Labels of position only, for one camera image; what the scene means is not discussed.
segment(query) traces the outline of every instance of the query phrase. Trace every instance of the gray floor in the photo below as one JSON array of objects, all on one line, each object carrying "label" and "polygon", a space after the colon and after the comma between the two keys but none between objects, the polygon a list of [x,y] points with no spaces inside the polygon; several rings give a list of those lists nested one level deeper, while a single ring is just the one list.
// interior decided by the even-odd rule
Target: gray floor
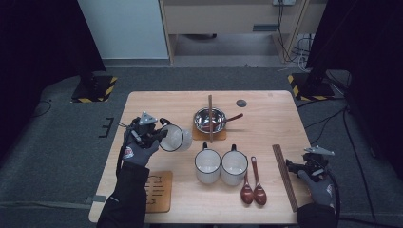
[{"label": "gray floor", "polygon": [[[118,127],[114,124],[108,137],[99,138],[105,134],[103,125],[108,124],[107,118],[114,118],[115,123],[120,120],[130,91],[291,91],[286,77],[301,72],[299,67],[298,62],[282,64],[279,61],[270,34],[219,35],[216,39],[210,39],[208,35],[187,35],[178,41],[173,65],[153,62],[108,65],[108,73],[117,76],[118,83],[105,103],[72,104],[70,96],[79,82],[78,77],[51,85],[45,89],[43,102],[35,112],[44,115],[32,118],[0,169],[0,201],[87,205],[87,197],[96,192]],[[340,80],[346,80],[348,76],[344,71],[332,70],[331,73]],[[214,80],[226,83],[215,84]],[[336,89],[335,92],[337,97],[342,97]],[[305,102],[296,101],[296,105],[302,104]],[[327,101],[302,106],[298,112],[304,125],[308,126],[334,115],[345,106],[343,100]],[[387,161],[373,158],[353,115],[340,113],[326,125],[313,125],[306,132],[311,142],[320,136],[316,144],[336,152],[328,159],[340,188],[342,217],[373,221],[372,205],[377,222],[401,226],[403,181],[395,176]],[[0,209],[0,227],[95,227],[87,216],[88,209],[7,207]],[[167,227],[202,226],[163,225],[163,228]],[[341,221],[339,227],[368,226]]]}]

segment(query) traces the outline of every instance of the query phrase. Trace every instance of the chopstick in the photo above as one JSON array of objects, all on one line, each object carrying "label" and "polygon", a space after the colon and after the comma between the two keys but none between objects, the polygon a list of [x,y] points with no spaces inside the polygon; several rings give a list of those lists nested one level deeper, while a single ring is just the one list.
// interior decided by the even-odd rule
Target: chopstick
[{"label": "chopstick", "polygon": [[210,142],[213,143],[213,96],[208,95],[208,117],[210,123]]},{"label": "chopstick", "polygon": [[273,145],[273,150],[275,151],[276,160],[278,163],[278,169],[281,174],[282,182],[284,183],[285,190],[287,191],[288,200],[290,200],[291,208],[293,212],[298,209],[296,195],[294,195],[293,185],[291,185],[290,176],[288,176],[287,166],[285,164],[284,158],[282,157],[281,147],[279,144]]}]

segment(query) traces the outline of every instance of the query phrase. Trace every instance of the black curtain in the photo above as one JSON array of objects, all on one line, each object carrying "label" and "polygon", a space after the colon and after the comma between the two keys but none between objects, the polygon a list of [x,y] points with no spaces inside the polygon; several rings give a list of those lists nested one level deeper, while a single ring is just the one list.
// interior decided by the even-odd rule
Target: black curtain
[{"label": "black curtain", "polygon": [[45,87],[93,71],[105,67],[77,1],[0,0],[0,160]]},{"label": "black curtain", "polygon": [[403,1],[328,0],[307,67],[346,69],[346,93],[374,155],[403,180]]}]

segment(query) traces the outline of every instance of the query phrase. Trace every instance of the wooden spoon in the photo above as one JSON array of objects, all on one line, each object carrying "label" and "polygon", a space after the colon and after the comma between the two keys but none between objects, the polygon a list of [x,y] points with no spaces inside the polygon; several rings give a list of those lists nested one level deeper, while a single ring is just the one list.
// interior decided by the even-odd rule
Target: wooden spoon
[{"label": "wooden spoon", "polygon": [[246,170],[245,177],[244,179],[244,185],[242,189],[240,190],[240,197],[242,198],[242,201],[246,204],[251,204],[254,199],[253,195],[253,190],[251,186],[249,185],[248,182],[248,171]]},{"label": "wooden spoon", "polygon": [[[218,126],[219,124],[227,123],[227,122],[230,122],[230,121],[234,121],[234,120],[236,120],[236,119],[241,118],[242,116],[243,116],[243,113],[240,113],[240,114],[238,114],[238,115],[235,116],[235,117],[231,117],[231,118],[229,118],[229,119],[225,119],[225,120],[223,120],[223,121],[213,123],[213,129],[216,128],[216,126]],[[202,128],[203,130],[209,130],[210,126],[209,126],[209,125],[204,125],[204,126],[202,126],[201,128]]]},{"label": "wooden spoon", "polygon": [[260,182],[259,182],[258,164],[256,161],[256,157],[252,157],[251,161],[252,161],[253,172],[255,174],[255,181],[256,181],[256,187],[255,187],[255,190],[253,191],[254,199],[258,205],[264,205],[264,204],[266,204],[267,196],[266,196],[266,192],[264,192],[264,189],[263,189],[263,187],[261,187]]}]

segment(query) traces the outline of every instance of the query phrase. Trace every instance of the cutting board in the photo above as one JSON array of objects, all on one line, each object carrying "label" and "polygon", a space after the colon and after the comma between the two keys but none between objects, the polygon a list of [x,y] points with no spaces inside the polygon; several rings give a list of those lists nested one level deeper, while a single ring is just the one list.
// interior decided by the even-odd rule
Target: cutting board
[{"label": "cutting board", "polygon": [[164,213],[171,207],[172,172],[151,172],[145,184],[146,213]]}]

